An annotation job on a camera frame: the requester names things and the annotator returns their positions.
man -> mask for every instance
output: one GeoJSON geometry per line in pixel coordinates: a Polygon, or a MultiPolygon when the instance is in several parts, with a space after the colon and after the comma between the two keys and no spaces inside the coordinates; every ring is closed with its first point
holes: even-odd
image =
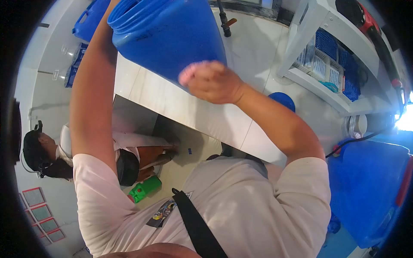
{"type": "Polygon", "coordinates": [[[139,211],[119,189],[111,137],[117,51],[106,24],[115,4],[80,64],[70,104],[79,226],[94,257],[316,257],[331,215],[317,136],[295,113],[218,62],[196,64],[181,83],[200,99],[237,105],[261,126],[287,156],[277,185],[257,162],[221,156],[193,170],[183,186],[189,204],[176,191],[176,203],[162,200],[139,211]],[[198,213],[194,226],[190,220],[198,213]]]}

blue plastic barrel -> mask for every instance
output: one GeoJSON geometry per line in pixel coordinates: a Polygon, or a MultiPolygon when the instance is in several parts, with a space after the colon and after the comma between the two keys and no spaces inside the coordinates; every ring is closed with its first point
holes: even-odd
{"type": "Polygon", "coordinates": [[[226,64],[220,31],[207,0],[122,0],[109,15],[113,44],[128,60],[182,87],[190,63],[226,64]]]}
{"type": "Polygon", "coordinates": [[[95,30],[102,19],[110,0],[94,0],[81,14],[77,22],[75,23],[72,33],[85,41],[90,42],[95,30]]]}
{"type": "Polygon", "coordinates": [[[392,229],[409,159],[403,146],[365,140],[345,145],[327,160],[331,210],[360,248],[380,243],[392,229]]]}

blue jerrycan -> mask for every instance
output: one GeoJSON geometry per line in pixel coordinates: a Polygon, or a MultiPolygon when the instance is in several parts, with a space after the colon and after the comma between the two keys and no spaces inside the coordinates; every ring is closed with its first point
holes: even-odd
{"type": "Polygon", "coordinates": [[[190,63],[226,65],[224,45],[207,0],[121,0],[108,18],[113,44],[128,60],[175,85],[190,63]]]}
{"type": "Polygon", "coordinates": [[[90,42],[109,3],[110,0],[94,0],[91,2],[75,23],[72,33],[76,37],[90,42]]]}

hand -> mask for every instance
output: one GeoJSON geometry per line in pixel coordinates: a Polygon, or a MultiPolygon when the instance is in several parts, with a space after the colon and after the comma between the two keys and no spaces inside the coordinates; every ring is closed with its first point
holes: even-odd
{"type": "Polygon", "coordinates": [[[214,104],[237,104],[249,87],[218,61],[190,64],[179,74],[178,80],[191,94],[214,104]]]}

blue lid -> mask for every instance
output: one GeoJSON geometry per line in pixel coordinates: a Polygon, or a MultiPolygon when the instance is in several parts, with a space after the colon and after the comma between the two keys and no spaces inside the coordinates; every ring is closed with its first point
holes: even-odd
{"type": "Polygon", "coordinates": [[[283,104],[285,107],[290,109],[295,113],[295,105],[293,100],[285,93],[282,92],[274,92],[268,95],[271,99],[277,101],[280,104],[283,104]]]}

